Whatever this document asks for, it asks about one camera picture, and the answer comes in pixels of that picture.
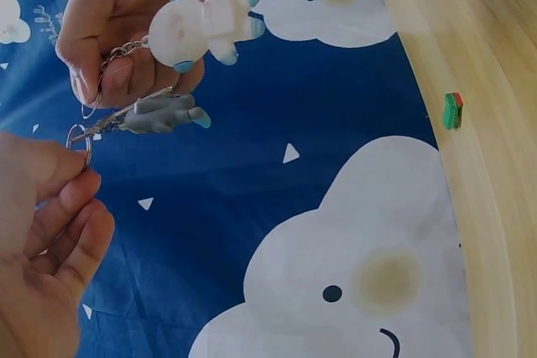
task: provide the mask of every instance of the finger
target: finger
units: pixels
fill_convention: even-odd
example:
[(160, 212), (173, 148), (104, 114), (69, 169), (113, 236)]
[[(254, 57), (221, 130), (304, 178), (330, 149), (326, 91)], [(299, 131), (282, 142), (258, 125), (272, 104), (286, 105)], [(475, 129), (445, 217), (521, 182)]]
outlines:
[(113, 60), (102, 74), (101, 107), (116, 108), (128, 103), (128, 83), (134, 72), (134, 54)]
[(73, 251), (55, 274), (70, 291), (77, 305), (107, 253), (113, 232), (113, 216), (107, 211), (94, 211)]
[(97, 38), (114, 13), (129, 10), (140, 0), (69, 0), (56, 44), (58, 56), (83, 81), (84, 103), (96, 99), (102, 63)]
[(71, 180), (60, 193), (35, 212), (24, 247), (28, 259), (44, 251), (73, 220), (101, 186), (101, 177), (87, 170)]
[(35, 206), (57, 195), (84, 168), (86, 155), (58, 143), (0, 135), (0, 253), (21, 253)]
[(138, 98), (175, 86), (179, 78), (174, 69), (156, 61), (149, 49), (138, 49), (128, 57), (114, 60), (104, 71), (102, 106), (130, 105)]
[(69, 224), (65, 231), (47, 249), (47, 252), (31, 260), (34, 270), (55, 275), (61, 263), (73, 252), (80, 240), (82, 231), (96, 211), (107, 211), (107, 207), (99, 200), (93, 199), (86, 204)]
[[(138, 41), (146, 32), (133, 35)], [(102, 75), (102, 104), (122, 107), (147, 94), (154, 87), (155, 60), (149, 49), (137, 49), (127, 57), (114, 60)]]
[(174, 88), (174, 93), (184, 95), (194, 92), (196, 87), (201, 83), (204, 74), (205, 66), (203, 59), (200, 59), (194, 63), (194, 68), (191, 71), (181, 75)]

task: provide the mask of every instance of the split ring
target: split ring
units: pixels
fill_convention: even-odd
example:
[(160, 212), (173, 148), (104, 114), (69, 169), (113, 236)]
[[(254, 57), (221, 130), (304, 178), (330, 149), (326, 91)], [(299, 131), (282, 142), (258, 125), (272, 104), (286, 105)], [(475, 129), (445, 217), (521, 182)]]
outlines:
[[(69, 130), (69, 133), (67, 133), (67, 141), (65, 142), (65, 147), (69, 150), (71, 150), (73, 147), (73, 138), (77, 129), (81, 130), (82, 133), (86, 132), (86, 128), (80, 124), (72, 126), (72, 128)], [(90, 166), (91, 156), (93, 154), (93, 141), (91, 140), (91, 136), (85, 137), (84, 140), (86, 141), (86, 163), (84, 164), (84, 169), (86, 169)]]

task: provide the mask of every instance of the cloud mouth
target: cloud mouth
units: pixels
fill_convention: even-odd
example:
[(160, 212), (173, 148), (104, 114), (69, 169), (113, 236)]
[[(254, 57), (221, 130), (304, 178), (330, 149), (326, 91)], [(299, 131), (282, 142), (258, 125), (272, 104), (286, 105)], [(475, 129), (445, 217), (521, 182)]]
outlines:
[(399, 353), (401, 352), (401, 343), (399, 342), (397, 335), (386, 329), (381, 329), (380, 332), (383, 335), (388, 336), (389, 339), (394, 343), (394, 355), (392, 355), (392, 358), (399, 358)]

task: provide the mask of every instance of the green object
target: green object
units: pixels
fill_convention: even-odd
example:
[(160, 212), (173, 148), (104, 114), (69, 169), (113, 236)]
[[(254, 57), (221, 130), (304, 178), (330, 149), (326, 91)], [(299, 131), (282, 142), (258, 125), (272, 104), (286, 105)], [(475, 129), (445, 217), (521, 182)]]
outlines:
[(462, 99), (457, 92), (446, 94), (444, 109), (444, 127), (447, 130), (458, 129), (462, 123)]

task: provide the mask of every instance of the light wood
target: light wood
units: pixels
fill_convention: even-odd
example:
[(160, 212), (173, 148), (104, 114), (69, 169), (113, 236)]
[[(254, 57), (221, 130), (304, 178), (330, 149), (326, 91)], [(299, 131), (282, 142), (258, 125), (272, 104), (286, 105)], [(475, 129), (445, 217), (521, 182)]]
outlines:
[[(537, 0), (386, 2), (451, 188), (474, 356), (536, 358)], [(456, 132), (442, 126), (453, 91), (465, 102)]]

